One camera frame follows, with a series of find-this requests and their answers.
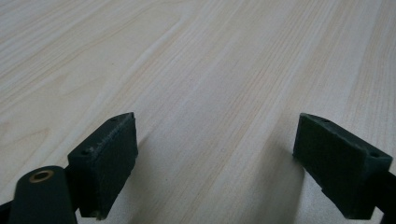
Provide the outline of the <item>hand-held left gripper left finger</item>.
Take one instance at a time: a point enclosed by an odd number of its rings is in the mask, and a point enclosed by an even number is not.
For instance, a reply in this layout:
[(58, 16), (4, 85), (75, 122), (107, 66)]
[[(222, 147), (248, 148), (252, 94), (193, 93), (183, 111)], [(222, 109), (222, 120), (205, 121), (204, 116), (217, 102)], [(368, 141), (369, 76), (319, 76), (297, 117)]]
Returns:
[(132, 112), (108, 119), (68, 154), (73, 205), (83, 217), (107, 218), (137, 156)]

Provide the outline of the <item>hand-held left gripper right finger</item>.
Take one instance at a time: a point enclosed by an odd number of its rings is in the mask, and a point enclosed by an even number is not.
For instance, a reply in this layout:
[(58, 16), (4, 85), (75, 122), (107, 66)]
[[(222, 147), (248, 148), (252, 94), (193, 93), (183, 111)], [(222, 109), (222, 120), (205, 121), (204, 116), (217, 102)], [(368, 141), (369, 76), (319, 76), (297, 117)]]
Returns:
[(302, 113), (293, 157), (348, 219), (369, 219), (376, 208), (393, 218), (393, 158), (332, 121)]

